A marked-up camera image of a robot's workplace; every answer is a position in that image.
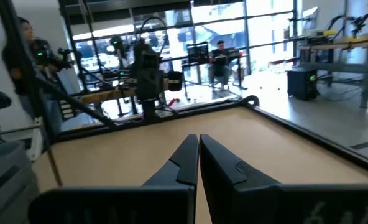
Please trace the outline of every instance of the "computer tower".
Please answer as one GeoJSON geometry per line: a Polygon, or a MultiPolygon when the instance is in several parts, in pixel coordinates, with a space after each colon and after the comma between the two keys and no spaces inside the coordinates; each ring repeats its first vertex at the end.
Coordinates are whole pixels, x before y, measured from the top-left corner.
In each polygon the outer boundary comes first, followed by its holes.
{"type": "Polygon", "coordinates": [[[318,96],[317,70],[293,67],[287,71],[287,78],[289,96],[294,96],[299,100],[315,99],[318,96]]]}

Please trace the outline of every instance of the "concrete floor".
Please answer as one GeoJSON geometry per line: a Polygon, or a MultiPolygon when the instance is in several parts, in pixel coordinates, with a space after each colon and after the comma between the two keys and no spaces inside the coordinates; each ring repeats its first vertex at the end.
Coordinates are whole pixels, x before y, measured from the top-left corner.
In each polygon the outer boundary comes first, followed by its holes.
{"type": "MultiPolygon", "coordinates": [[[[346,147],[354,146],[359,154],[368,157],[368,109],[359,107],[361,89],[357,86],[333,84],[331,88],[323,84],[318,85],[321,96],[317,100],[302,101],[287,96],[287,81],[284,73],[271,71],[255,73],[244,80],[244,86],[249,89],[239,91],[232,86],[231,91],[242,96],[256,95],[260,99],[260,108],[283,119],[300,125],[310,131],[328,138],[346,147]]],[[[184,92],[171,93],[167,91],[167,99],[180,98],[172,108],[192,103],[210,102],[229,93],[212,93],[206,86],[190,86],[188,94],[191,98],[187,102],[184,92]]],[[[109,117],[118,116],[116,101],[103,103],[103,108],[109,117]]],[[[124,112],[130,112],[129,105],[122,103],[124,112]]],[[[84,124],[95,123],[86,114],[66,121],[63,129],[72,129],[84,124]]]]}

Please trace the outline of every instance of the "glass wall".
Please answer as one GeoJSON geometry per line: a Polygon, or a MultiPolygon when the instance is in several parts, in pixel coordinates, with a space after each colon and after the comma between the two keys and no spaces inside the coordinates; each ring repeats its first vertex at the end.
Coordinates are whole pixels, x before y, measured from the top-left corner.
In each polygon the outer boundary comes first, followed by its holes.
{"type": "MultiPolygon", "coordinates": [[[[293,0],[246,0],[191,9],[137,12],[132,17],[133,25],[97,30],[94,35],[100,61],[106,68],[119,68],[118,59],[110,54],[109,39],[119,34],[131,43],[136,40],[136,33],[157,52],[164,46],[162,57],[165,62],[161,69],[183,71],[187,80],[206,83],[208,65],[182,69],[187,44],[208,42],[209,49],[214,50],[217,42],[223,40],[226,47],[235,47],[242,52],[241,67],[245,75],[263,72],[269,69],[271,62],[293,57],[293,43],[286,42],[283,35],[284,30],[291,27],[288,19],[293,18],[293,11],[293,0]],[[143,22],[152,16],[161,18],[167,30],[157,19],[148,20],[140,30],[143,22]]],[[[90,34],[76,35],[76,47],[83,55],[83,66],[97,71],[98,63],[89,37],[90,34]]],[[[130,63],[133,62],[132,54],[128,57],[130,63]]],[[[235,71],[237,63],[232,62],[229,66],[235,71]]]]}

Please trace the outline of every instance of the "seated man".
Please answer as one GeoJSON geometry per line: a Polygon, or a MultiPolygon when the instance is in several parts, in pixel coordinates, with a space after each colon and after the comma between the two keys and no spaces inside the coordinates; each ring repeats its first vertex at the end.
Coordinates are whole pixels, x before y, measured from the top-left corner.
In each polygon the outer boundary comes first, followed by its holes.
{"type": "Polygon", "coordinates": [[[214,85],[214,79],[221,83],[221,88],[228,85],[231,69],[228,67],[228,51],[224,49],[224,41],[217,42],[217,49],[211,52],[211,66],[209,67],[209,82],[214,85]]]}

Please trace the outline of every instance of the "man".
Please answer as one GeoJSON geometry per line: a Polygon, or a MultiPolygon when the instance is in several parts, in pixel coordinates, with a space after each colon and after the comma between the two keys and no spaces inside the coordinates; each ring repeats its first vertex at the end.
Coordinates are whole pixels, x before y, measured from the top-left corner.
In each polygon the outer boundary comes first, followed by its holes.
{"type": "MultiPolygon", "coordinates": [[[[29,23],[28,20],[20,18],[19,17],[19,24],[21,27],[21,31],[24,35],[25,41],[28,43],[32,54],[35,54],[35,50],[36,50],[36,43],[37,43],[37,39],[35,39],[34,37],[34,30],[31,26],[31,24],[29,23]]],[[[22,75],[21,75],[21,70],[20,70],[20,64],[17,61],[17,56],[16,56],[16,52],[14,51],[14,46],[12,46],[11,42],[9,42],[9,40],[7,40],[7,44],[5,46],[5,48],[2,51],[2,59],[4,61],[4,64],[6,65],[6,68],[10,74],[10,77],[13,81],[14,84],[14,88],[15,88],[15,92],[17,95],[19,95],[19,99],[21,102],[21,105],[23,107],[23,109],[25,110],[25,112],[27,112],[27,114],[34,119],[35,118],[35,114],[32,110],[32,106],[31,103],[29,101],[29,97],[28,97],[28,92],[25,88],[25,83],[24,80],[22,79],[22,75]]],[[[50,71],[51,74],[54,74],[56,72],[59,71],[59,69],[57,68],[58,65],[48,65],[48,69],[50,71]]],[[[37,63],[37,68],[41,71],[41,72],[45,72],[45,67],[39,63],[37,63]]]]}
{"type": "Polygon", "coordinates": [[[211,52],[212,64],[209,67],[209,81],[211,85],[214,85],[214,79],[217,79],[222,89],[228,85],[228,79],[231,75],[231,69],[228,67],[228,55],[229,52],[224,48],[224,41],[219,40],[217,49],[211,52]]]}

